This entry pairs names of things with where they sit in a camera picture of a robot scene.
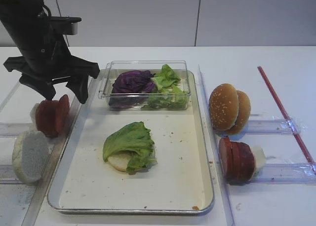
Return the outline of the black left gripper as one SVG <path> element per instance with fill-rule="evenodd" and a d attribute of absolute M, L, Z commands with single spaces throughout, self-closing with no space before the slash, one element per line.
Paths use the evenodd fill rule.
<path fill-rule="evenodd" d="M 4 62 L 11 72 L 21 72 L 19 82 L 47 100 L 55 96 L 54 79 L 69 77 L 69 88 L 81 104 L 88 99 L 88 77 L 97 78 L 99 67 L 73 56 L 64 35 L 74 35 L 80 17 L 51 16 L 46 6 L 26 9 L 22 6 L 3 7 L 3 25 L 18 47 L 21 56 Z"/>

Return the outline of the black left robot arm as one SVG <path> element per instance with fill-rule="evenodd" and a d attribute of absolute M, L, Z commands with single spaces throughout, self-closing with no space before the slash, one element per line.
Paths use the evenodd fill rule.
<path fill-rule="evenodd" d="M 19 71 L 19 82 L 52 100 L 54 85 L 66 83 L 80 103 L 88 98 L 88 79 L 99 66 L 73 56 L 64 40 L 77 32 L 79 17 L 55 17 L 44 0 L 0 0 L 0 21 L 21 52 L 9 57 L 5 68 Z"/>

